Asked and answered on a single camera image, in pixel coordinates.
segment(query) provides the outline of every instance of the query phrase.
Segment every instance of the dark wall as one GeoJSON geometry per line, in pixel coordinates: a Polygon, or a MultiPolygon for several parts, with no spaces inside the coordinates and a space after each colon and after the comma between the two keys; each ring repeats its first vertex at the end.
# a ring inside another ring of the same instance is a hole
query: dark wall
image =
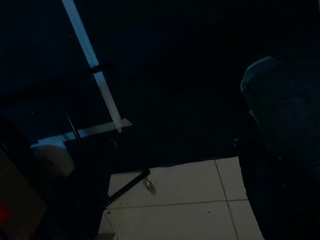
{"type": "MultiPolygon", "coordinates": [[[[88,68],[60,1],[6,4],[1,94],[88,68]]],[[[134,123],[103,139],[140,166],[232,156],[232,140],[257,131],[240,92],[246,67],[319,56],[316,0],[75,4],[99,62],[112,66],[105,75],[119,113],[134,123]]],[[[77,128],[111,121],[92,78],[69,89],[77,128]]],[[[69,131],[56,99],[2,112],[33,142],[69,131]]]]}

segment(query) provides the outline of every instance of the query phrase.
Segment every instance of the tile floor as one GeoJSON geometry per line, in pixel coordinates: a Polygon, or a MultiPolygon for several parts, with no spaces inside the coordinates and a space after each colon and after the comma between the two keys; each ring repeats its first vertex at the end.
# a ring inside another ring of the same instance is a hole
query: tile floor
{"type": "MultiPolygon", "coordinates": [[[[237,157],[152,168],[104,212],[100,233],[114,240],[263,240],[237,157]]],[[[111,176],[113,194],[139,172],[111,176]]]]}

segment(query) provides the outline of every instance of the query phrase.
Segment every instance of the floor tile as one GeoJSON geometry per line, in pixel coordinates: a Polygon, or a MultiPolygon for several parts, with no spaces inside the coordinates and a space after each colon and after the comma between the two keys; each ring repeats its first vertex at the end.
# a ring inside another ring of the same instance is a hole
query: floor tile
{"type": "MultiPolygon", "coordinates": [[[[128,208],[185,204],[224,200],[215,162],[213,160],[187,163],[172,167],[150,169],[148,180],[155,187],[155,195],[139,182],[134,188],[110,205],[110,208],[128,208]]],[[[139,172],[113,174],[110,179],[109,194],[113,194],[139,172]]]]}
{"type": "Polygon", "coordinates": [[[264,239],[248,200],[230,201],[229,206],[239,240],[264,239]]]}
{"type": "Polygon", "coordinates": [[[227,200],[247,199],[238,157],[216,160],[227,200]]]}
{"type": "Polygon", "coordinates": [[[226,202],[107,209],[119,240],[235,240],[226,202]]]}

